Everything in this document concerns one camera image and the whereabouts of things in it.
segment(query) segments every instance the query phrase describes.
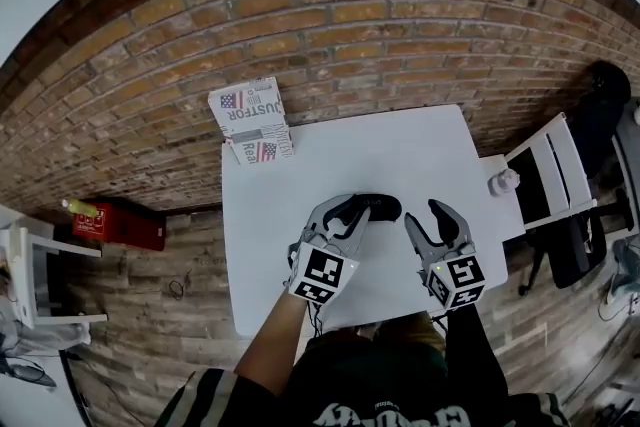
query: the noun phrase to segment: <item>person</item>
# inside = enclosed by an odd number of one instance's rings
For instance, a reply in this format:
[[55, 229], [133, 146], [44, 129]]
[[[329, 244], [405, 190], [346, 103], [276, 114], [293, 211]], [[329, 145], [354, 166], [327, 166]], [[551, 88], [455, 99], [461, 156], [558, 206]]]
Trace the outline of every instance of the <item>person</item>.
[[286, 290], [234, 372], [193, 374], [156, 427], [569, 425], [554, 395], [509, 397], [475, 305], [447, 313], [447, 340], [427, 313], [309, 341], [294, 364], [307, 302]]

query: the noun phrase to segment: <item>wire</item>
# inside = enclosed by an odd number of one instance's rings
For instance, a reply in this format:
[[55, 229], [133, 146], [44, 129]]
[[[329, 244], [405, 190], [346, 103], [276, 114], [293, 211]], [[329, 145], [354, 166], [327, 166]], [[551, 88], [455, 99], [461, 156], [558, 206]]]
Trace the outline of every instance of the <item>wire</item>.
[[433, 322], [435, 322], [436, 324], [438, 324], [438, 325], [439, 325], [439, 326], [444, 330], [444, 334], [445, 334], [445, 336], [447, 336], [447, 335], [449, 334], [449, 330], [448, 330], [448, 329], [446, 328], [446, 326], [442, 323], [442, 320], [440, 320], [440, 319], [443, 319], [443, 318], [445, 318], [445, 317], [446, 317], [446, 315], [440, 315], [439, 317], [433, 317], [431, 320], [432, 320]]
[[443, 254], [440, 258], [438, 258], [438, 259], [436, 260], [436, 263], [437, 263], [437, 262], [442, 262], [442, 261], [444, 261], [444, 259], [445, 259], [447, 256], [449, 256], [451, 253], [455, 253], [455, 255], [456, 255], [456, 256], [459, 256], [459, 255], [458, 255], [458, 253], [457, 253], [457, 251], [456, 251], [455, 249], [451, 249], [451, 250], [447, 251], [445, 254]]
[[189, 287], [189, 285], [191, 284], [191, 278], [189, 278], [189, 274], [191, 274], [192, 270], [193, 269], [189, 269], [189, 272], [185, 274], [184, 284], [180, 283], [177, 279], [171, 280], [169, 282], [169, 294], [176, 301], [182, 301], [182, 298], [184, 297], [184, 289]]
[[320, 315], [320, 305], [314, 304], [315, 314], [313, 317], [311, 316], [311, 301], [307, 301], [307, 313], [309, 314], [309, 322], [311, 323], [311, 327], [313, 328], [313, 338], [318, 338], [322, 336], [323, 324], [322, 320], [318, 317]]
[[[2, 312], [0, 312], [0, 315], [2, 315], [2, 318], [7, 321], [7, 318], [4, 316], [4, 314]], [[7, 353], [9, 351], [12, 351], [13, 349], [15, 349], [18, 345], [20, 345], [20, 342], [22, 342], [22, 332], [24, 330], [24, 324], [22, 322], [20, 322], [17, 319], [12, 319], [11, 322], [17, 322], [18, 323], [18, 330], [19, 333], [17, 334], [17, 340], [16, 343], [13, 344], [13, 347], [9, 347], [8, 349], [4, 349], [1, 353], [0, 353], [0, 357], [6, 357]]]
[[598, 317], [600, 317], [600, 320], [602, 322], [611, 322], [613, 319], [615, 319], [618, 315], [620, 315], [620, 313], [622, 313], [626, 308], [628, 308], [628, 305], [624, 305], [622, 308], [620, 308], [612, 317], [609, 317], [608, 319], [605, 319], [602, 316], [602, 313], [600, 312], [600, 307], [602, 306], [602, 303], [604, 302], [606, 296], [603, 296], [602, 299], [600, 299], [600, 302], [598, 303]]
[[608, 345], [604, 348], [604, 351], [602, 351], [602, 356], [600, 356], [600, 359], [596, 362], [595, 365], [593, 365], [593, 368], [591, 370], [589, 370], [589, 373], [585, 376], [585, 378], [580, 381], [580, 384], [578, 384], [578, 386], [576, 386], [573, 391], [569, 394], [569, 396], [564, 399], [564, 401], [562, 402], [562, 405], [565, 406], [569, 400], [571, 400], [571, 398], [578, 392], [578, 390], [582, 387], [582, 385], [587, 381], [587, 379], [589, 379], [589, 377], [591, 376], [591, 374], [593, 374], [593, 372], [595, 371], [596, 368], [598, 368], [598, 365], [600, 363], [602, 363], [602, 360], [604, 360], [605, 356], [609, 353], [609, 350], [611, 349], [611, 347], [613, 347], [614, 342], [616, 341], [616, 339], [618, 338], [618, 335], [620, 334], [620, 332], [622, 331], [622, 328], [626, 325], [626, 322], [623, 322], [622, 325], [620, 326], [620, 328], [618, 329], [618, 331], [616, 331], [616, 334], [613, 335], [613, 337], [611, 338], [611, 340], [609, 340]]
[[120, 397], [118, 397], [118, 394], [115, 392], [115, 390], [114, 390], [114, 389], [113, 389], [113, 388], [112, 388], [108, 383], [106, 383], [106, 382], [104, 382], [104, 381], [102, 380], [102, 376], [101, 376], [101, 375], [100, 375], [96, 370], [94, 370], [94, 369], [93, 369], [93, 367], [92, 367], [91, 365], [89, 365], [89, 363], [87, 363], [87, 362], [86, 362], [85, 360], [83, 360], [83, 359], [77, 359], [77, 360], [75, 360], [75, 361], [80, 361], [81, 363], [84, 363], [84, 364], [87, 366], [87, 368], [88, 368], [89, 370], [91, 370], [91, 372], [93, 372], [93, 373], [95, 374], [95, 378], [96, 378], [96, 380], [97, 380], [97, 381], [99, 381], [100, 383], [102, 383], [104, 386], [106, 386], [106, 387], [109, 389], [109, 391], [110, 391], [111, 393], [113, 393], [113, 396], [115, 397], [115, 399], [116, 399], [116, 401], [118, 402], [118, 404], [120, 404], [120, 407], [125, 411], [125, 413], [127, 413], [131, 418], [133, 418], [136, 422], [138, 422], [140, 425], [142, 425], [142, 427], [147, 427], [147, 426], [142, 422], [142, 420], [140, 420], [140, 418], [138, 418], [136, 415], [134, 415], [131, 411], [129, 411], [129, 410], [127, 409], [127, 407], [126, 407], [126, 406], [122, 403], [122, 401], [120, 400]]

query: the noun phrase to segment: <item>wooden floor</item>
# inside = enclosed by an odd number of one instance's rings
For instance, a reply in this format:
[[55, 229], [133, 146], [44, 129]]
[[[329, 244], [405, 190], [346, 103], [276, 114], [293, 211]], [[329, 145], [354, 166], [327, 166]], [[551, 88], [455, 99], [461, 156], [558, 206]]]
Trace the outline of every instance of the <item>wooden floor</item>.
[[[598, 317], [614, 264], [608, 260], [588, 280], [558, 290], [545, 263], [536, 287], [520, 298], [530, 250], [510, 253], [508, 282], [489, 291], [479, 308], [510, 391], [570, 398], [565, 411], [574, 425], [590, 425], [597, 408], [624, 398], [606, 385], [640, 350], [640, 330], [626, 321], [626, 310], [609, 322]], [[153, 425], [192, 371], [233, 368], [249, 343], [233, 328], [221, 212], [171, 218], [162, 253], [106, 245], [102, 261], [64, 264], [74, 293], [109, 314], [109, 322], [92, 326], [91, 345], [76, 350], [82, 361], [71, 362], [96, 426], [139, 425], [114, 393], [144, 425]], [[617, 309], [603, 308], [602, 314]], [[596, 371], [572, 394], [614, 336]]]

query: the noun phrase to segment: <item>white chair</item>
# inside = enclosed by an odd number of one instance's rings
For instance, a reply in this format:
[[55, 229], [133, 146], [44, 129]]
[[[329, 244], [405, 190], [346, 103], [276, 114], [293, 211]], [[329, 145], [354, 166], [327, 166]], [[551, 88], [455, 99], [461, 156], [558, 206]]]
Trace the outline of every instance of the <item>white chair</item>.
[[46, 273], [46, 253], [58, 254], [58, 251], [66, 251], [85, 256], [100, 258], [102, 253], [96, 249], [88, 249], [72, 244], [57, 242], [50, 238], [36, 235], [33, 231], [42, 231], [40, 228], [46, 223], [40, 223], [35, 219], [23, 218], [14, 222], [8, 229], [0, 230], [0, 246], [5, 251], [9, 272], [11, 273], [11, 285], [15, 293], [15, 313], [18, 320], [25, 326], [33, 329], [36, 326], [54, 324], [73, 324], [81, 322], [100, 322], [108, 320], [107, 315], [74, 315], [53, 317], [46, 315], [48, 307], [38, 307], [36, 300], [36, 288], [43, 291], [48, 300], [48, 287], [46, 286], [46, 274], [43, 287], [36, 287], [34, 264]]
[[[591, 197], [587, 176], [576, 145], [567, 126], [564, 113], [558, 114], [533, 136], [505, 156], [509, 167], [521, 172], [516, 189], [526, 230], [570, 217], [597, 205]], [[532, 164], [537, 168], [539, 182], [531, 179]], [[527, 192], [541, 184], [548, 206], [548, 214], [528, 211]]]

